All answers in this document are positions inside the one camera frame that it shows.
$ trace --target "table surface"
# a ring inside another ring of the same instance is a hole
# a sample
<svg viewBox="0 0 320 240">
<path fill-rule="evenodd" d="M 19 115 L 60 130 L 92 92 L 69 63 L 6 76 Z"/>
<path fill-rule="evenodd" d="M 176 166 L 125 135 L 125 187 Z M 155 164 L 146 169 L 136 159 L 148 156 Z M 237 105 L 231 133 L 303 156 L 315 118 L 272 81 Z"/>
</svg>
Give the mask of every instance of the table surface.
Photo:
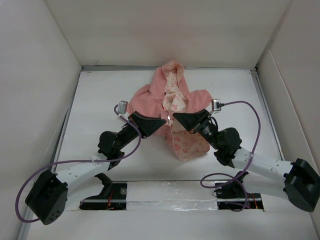
<svg viewBox="0 0 320 240">
<path fill-rule="evenodd" d="M 114 115 L 114 105 L 120 100 L 129 101 L 140 87 L 150 84 L 154 72 L 82 72 L 58 160 L 103 159 L 103 155 L 97 153 L 100 134 L 104 131 L 118 132 L 124 124 Z M 250 102 L 261 118 L 262 128 L 256 153 L 281 159 L 269 118 L 264 114 L 249 70 L 187 69 L 185 78 L 190 91 L 206 89 L 212 97 L 221 99 L 223 103 L 237 100 Z M 249 150 L 252 148 L 258 124 L 248 106 L 237 104 L 224 107 L 216 119 L 220 129 L 235 127 L 242 139 L 242 146 Z M 136 143 L 136 140 L 133 141 L 124 151 L 129 153 Z M 58 165 L 57 171 L 69 166 Z M 159 183 L 149 184 L 147 181 L 198 181 L 214 172 L 234 175 L 238 170 L 221 166 L 212 149 L 203 157 L 182 162 L 166 147 L 163 137 L 151 136 L 142 141 L 135 154 L 106 174 L 113 181 L 130 181 L 130 186 L 135 185 L 134 181 L 142 181 L 137 186 L 143 187 L 131 188 L 131 195 L 132 192 L 136 194 L 131 197 L 135 199 L 138 196 L 139 199 L 147 200 L 150 196 L 152 199 L 163 199 L 166 194 Z M 206 200 L 207 194 L 210 194 L 191 182 L 179 186 L 181 193 L 194 191 L 199 199 Z M 68 199 L 71 203 L 78 203 L 80 199 L 97 194 L 100 188 L 99 181 L 90 180 L 71 192 Z M 56 222 L 47 226 L 40 222 L 31 224 L 24 239 L 318 239 L 309 213 L 277 197 L 263 195 L 262 200 L 265 211 L 245 210 L 240 213 L 216 208 L 213 211 L 175 211 L 161 210 L 161 207 L 108 212 L 83 211 L 71 204 Z"/>
</svg>

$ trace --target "wall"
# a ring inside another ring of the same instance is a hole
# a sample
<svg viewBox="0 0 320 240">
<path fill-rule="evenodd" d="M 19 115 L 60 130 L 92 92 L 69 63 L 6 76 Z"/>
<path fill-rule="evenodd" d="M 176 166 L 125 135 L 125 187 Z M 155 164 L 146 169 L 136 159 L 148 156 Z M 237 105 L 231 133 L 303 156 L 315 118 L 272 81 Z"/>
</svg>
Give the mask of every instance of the wall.
<svg viewBox="0 0 320 240">
<path fill-rule="evenodd" d="M 80 70 L 43 0 L 0 0 L 0 240 L 17 239 L 15 197 L 50 161 Z"/>
<path fill-rule="evenodd" d="M 254 67 L 289 0 L 45 0 L 82 65 Z"/>
<path fill-rule="evenodd" d="M 293 0 L 258 73 L 287 160 L 320 168 L 320 1 Z M 311 215 L 320 233 L 320 206 Z"/>
</svg>

